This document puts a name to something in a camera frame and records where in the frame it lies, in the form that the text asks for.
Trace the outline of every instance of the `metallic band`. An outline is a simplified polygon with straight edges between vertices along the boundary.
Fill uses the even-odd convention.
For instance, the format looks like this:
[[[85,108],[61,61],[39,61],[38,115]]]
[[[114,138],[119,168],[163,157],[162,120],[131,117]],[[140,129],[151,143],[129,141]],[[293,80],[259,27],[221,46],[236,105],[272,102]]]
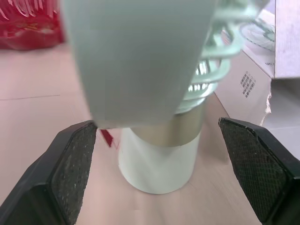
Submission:
[[[131,128],[142,140],[162,147],[182,146],[200,133],[205,102],[186,113],[177,114],[163,125]]]

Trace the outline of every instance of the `white cylindrical container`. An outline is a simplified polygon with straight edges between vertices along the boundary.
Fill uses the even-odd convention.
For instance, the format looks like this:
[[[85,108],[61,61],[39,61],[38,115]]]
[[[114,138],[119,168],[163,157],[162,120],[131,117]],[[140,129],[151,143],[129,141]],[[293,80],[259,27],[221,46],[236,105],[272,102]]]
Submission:
[[[166,124],[125,128],[119,151],[119,168],[135,188],[165,194],[190,179],[197,155],[204,104],[175,115]]]

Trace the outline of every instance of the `red bag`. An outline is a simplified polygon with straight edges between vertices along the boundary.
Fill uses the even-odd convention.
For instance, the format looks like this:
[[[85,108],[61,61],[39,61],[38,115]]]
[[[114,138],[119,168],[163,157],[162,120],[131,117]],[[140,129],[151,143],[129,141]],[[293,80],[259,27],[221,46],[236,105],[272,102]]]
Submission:
[[[63,42],[59,0],[0,0],[0,48],[32,50]]]

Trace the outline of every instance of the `white box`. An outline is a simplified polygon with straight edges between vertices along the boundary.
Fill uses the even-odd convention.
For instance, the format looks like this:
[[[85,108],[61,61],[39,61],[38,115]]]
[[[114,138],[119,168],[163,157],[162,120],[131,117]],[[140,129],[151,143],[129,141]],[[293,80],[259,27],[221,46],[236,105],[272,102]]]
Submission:
[[[274,15],[267,11],[262,11],[260,18],[275,24]],[[254,26],[241,26],[241,33],[252,41],[266,35]],[[231,118],[267,128],[300,159],[300,80],[282,79],[282,74],[275,73],[275,46],[260,42],[274,50],[270,51],[254,43],[246,40],[243,51],[232,59],[231,70],[220,82],[216,95]]]
[[[276,0],[276,74],[300,77],[300,1]]]

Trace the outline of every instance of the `black gripper pad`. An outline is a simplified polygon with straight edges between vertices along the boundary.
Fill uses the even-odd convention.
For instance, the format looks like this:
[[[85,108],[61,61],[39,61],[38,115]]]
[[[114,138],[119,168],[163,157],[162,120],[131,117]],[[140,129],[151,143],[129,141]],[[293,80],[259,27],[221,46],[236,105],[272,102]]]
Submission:
[[[74,225],[83,203],[97,127],[60,131],[0,206],[0,225]]]
[[[221,118],[219,126],[235,176],[258,219],[300,225],[299,160],[263,127],[229,118]]]

